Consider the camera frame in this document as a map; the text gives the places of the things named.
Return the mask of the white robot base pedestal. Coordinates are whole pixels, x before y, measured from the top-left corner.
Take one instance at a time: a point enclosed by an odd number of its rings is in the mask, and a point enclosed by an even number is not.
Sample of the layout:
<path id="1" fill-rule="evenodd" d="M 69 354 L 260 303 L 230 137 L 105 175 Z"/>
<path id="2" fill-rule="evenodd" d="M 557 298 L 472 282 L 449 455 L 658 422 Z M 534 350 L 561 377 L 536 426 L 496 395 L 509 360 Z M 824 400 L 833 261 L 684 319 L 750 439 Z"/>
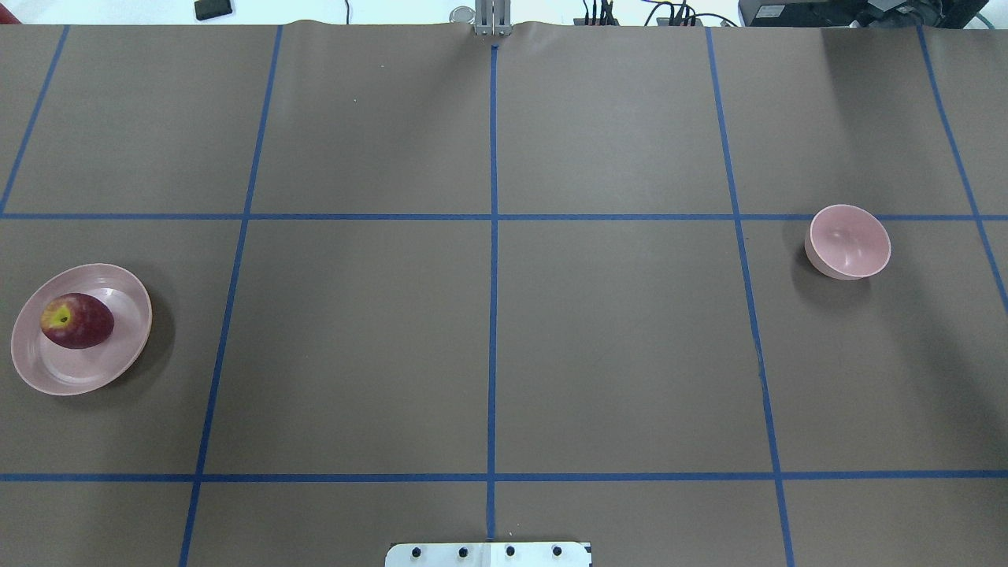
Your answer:
<path id="1" fill-rule="evenodd" d="M 385 566 L 593 566 L 591 544 L 475 542 L 395 544 Z"/>

